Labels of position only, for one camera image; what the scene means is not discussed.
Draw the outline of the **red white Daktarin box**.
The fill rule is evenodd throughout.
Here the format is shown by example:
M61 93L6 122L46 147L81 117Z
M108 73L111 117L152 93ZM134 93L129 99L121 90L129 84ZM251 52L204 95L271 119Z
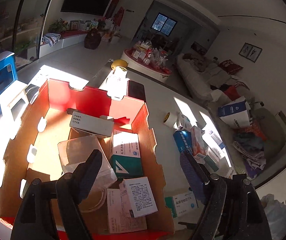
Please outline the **red white Daktarin box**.
M192 152L193 157L199 164L205 164L205 145L202 139L201 129L193 126L191 129L191 138L192 138Z

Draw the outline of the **white teal triangle medicine box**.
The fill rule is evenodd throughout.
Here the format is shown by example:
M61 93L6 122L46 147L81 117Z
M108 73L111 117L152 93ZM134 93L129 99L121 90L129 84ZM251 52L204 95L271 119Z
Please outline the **white teal triangle medicine box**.
M111 137L109 161L118 179L142 177L138 135L115 129Z

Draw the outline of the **green white metformin box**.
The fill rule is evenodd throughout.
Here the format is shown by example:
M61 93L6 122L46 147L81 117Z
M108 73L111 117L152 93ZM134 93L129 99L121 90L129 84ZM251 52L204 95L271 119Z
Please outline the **green white metformin box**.
M192 191L165 197L164 200L173 218L181 217L199 207Z

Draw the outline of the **pile of folded clothes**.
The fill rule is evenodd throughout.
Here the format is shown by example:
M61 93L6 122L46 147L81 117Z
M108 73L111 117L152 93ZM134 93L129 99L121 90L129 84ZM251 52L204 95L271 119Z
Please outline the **pile of folded clothes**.
M256 178L266 165L263 139L253 132L236 133L232 145L244 159L247 175Z

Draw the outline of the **white leaflet text box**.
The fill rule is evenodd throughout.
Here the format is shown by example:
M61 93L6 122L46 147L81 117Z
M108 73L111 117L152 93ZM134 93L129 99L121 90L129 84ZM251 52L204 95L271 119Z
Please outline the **white leaflet text box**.
M126 217L139 218L158 211L147 177L124 179L119 189L122 211Z

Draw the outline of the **red cardboard fruit box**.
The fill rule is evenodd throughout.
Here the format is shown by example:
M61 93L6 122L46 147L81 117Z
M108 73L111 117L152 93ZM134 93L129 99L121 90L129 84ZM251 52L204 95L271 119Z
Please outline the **red cardboard fruit box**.
M156 138L148 124L145 102L124 97L112 100L104 90L74 90L65 81L49 79L28 105L16 137L5 151L5 173L0 188L0 223L13 229L14 220L32 181L55 181L86 162L93 150L102 152L102 166L86 199L78 205L92 239L165 239L174 234L174 221L166 206L162 166L156 161ZM143 176L150 183L157 209L130 218L122 211L118 179L110 165L111 137L70 127L73 112L114 122L114 130L139 137ZM68 239L56 199L51 201L59 239Z

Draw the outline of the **white blue paper shopping bag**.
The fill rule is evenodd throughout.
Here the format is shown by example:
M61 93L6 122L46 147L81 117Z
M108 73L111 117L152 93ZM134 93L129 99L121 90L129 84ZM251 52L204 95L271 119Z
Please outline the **white blue paper shopping bag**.
M218 117L233 129L250 127L251 108L244 96L218 108Z

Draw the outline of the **white repaglinide stamped box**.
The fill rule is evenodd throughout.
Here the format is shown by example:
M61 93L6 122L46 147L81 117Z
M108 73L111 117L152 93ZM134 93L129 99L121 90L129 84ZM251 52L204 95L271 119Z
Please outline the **white repaglinide stamped box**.
M182 113L178 114L178 118L176 120L176 125L181 131L190 131L192 129L192 124L187 116Z

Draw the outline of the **white small barcode box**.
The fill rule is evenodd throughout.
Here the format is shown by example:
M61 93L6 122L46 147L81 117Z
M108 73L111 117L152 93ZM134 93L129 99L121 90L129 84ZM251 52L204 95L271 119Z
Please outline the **white small barcode box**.
M74 111L72 113L70 127L106 138L112 136L114 122Z

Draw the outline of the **white sofa with blankets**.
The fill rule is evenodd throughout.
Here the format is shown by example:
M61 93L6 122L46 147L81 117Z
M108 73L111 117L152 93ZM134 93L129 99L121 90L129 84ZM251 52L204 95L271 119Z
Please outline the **white sofa with blankets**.
M215 62L197 53L180 54L176 66L192 96L208 102L230 102L224 88L234 88L239 96L253 99L249 87L238 76L228 74Z

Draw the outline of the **red cushion on sofa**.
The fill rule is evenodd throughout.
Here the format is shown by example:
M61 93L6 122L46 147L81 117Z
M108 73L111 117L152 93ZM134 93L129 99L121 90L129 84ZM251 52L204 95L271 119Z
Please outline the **red cushion on sofa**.
M242 66L234 63L232 60L225 60L218 65L222 70L227 72L229 75L236 75L243 69Z

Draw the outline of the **red round coffee table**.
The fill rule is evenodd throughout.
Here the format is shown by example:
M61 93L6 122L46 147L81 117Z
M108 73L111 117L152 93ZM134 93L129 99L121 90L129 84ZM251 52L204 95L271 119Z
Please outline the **red round coffee table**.
M121 59L128 63L129 68L165 83L172 74L166 67L167 56L164 50L154 48L150 41L138 41L123 51Z

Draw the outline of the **red case smartphone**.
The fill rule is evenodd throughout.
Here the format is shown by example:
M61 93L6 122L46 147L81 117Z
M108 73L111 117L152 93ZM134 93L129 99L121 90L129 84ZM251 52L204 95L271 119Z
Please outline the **red case smartphone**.
M126 96L146 102L144 85L133 80L128 80Z

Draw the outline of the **orange fruit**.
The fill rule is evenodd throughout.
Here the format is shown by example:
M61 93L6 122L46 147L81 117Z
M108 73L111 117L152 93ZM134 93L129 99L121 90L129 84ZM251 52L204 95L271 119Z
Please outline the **orange fruit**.
M114 60L111 65L111 69L115 70L117 67L126 69L128 66L128 62L122 59Z

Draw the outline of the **framed wall picture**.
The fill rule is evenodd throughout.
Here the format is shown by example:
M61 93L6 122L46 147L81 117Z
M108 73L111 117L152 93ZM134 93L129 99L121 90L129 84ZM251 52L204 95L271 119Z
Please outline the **framed wall picture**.
M262 51L262 48L249 43L244 43L242 49L239 52L239 55L255 63Z

